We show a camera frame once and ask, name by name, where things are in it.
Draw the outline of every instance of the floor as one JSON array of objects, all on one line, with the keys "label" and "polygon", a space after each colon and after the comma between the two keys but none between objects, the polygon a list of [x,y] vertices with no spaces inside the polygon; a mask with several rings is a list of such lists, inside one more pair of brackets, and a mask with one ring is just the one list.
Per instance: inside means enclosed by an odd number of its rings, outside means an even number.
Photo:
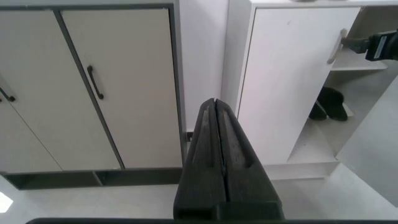
[{"label": "floor", "polygon": [[[273,182],[287,219],[398,219],[398,210],[339,165],[327,179]],[[38,217],[172,218],[177,185],[18,191],[3,178],[13,203],[0,223]]]}]

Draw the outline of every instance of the shelf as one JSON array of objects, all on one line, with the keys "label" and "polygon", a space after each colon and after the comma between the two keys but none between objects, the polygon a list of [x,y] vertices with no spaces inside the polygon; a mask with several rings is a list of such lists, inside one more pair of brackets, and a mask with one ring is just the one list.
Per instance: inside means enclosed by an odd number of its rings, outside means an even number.
[{"label": "shelf", "polygon": [[264,170],[270,180],[313,179],[328,177],[336,166],[335,162],[319,162],[309,164],[279,164],[264,165]]},{"label": "shelf", "polygon": [[359,71],[359,70],[383,70],[387,65],[377,61],[370,62],[365,59],[365,54],[357,54],[349,49],[343,49],[333,64],[332,71]]},{"label": "shelf", "polygon": [[288,164],[336,162],[333,149],[314,123],[308,119],[287,160]]}]

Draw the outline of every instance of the shoe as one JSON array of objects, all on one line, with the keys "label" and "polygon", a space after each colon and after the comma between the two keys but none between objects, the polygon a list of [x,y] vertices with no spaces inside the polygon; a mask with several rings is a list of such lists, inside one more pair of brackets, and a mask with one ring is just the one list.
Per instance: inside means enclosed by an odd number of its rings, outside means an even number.
[{"label": "shoe", "polygon": [[348,119],[347,113],[343,108],[344,96],[339,91],[322,87],[317,100],[330,119],[336,121],[346,121]]},{"label": "shoe", "polygon": [[318,103],[315,102],[312,107],[310,116],[308,117],[314,121],[323,121],[324,119],[326,119],[326,113],[319,107]]}]

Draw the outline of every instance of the cabinet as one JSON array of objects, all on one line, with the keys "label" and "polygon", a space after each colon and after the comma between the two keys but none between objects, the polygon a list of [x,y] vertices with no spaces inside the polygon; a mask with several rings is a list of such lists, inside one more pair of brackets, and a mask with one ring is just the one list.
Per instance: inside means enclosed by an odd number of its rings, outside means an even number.
[{"label": "cabinet", "polygon": [[60,167],[120,168],[53,12],[1,11],[0,33],[0,85]]},{"label": "cabinet", "polygon": [[[391,5],[397,4],[230,0],[221,99],[235,110],[271,179],[326,177],[340,161],[358,164],[359,146],[346,143],[396,77],[397,65],[368,62],[342,49],[340,40],[396,29]],[[308,119],[322,86],[342,92],[346,122]]]},{"label": "cabinet", "polygon": [[93,68],[90,84],[103,95],[97,101],[124,165],[182,166],[169,10],[62,17],[87,78]]},{"label": "cabinet", "polygon": [[183,151],[174,5],[4,7],[0,171],[150,168],[174,181]]},{"label": "cabinet", "polygon": [[46,148],[0,96],[0,170],[8,173],[60,171]]},{"label": "cabinet", "polygon": [[331,70],[328,59],[340,32],[351,28],[358,12],[358,7],[257,10],[238,119],[263,164],[289,158]]}]

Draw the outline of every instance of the white wall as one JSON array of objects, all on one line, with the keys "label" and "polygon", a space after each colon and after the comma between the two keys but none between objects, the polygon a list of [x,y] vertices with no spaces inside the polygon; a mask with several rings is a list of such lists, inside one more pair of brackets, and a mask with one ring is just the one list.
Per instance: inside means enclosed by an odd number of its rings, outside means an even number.
[{"label": "white wall", "polygon": [[200,105],[221,98],[228,0],[180,0],[187,131]]},{"label": "white wall", "polygon": [[337,158],[398,206],[398,78],[359,125]]}]

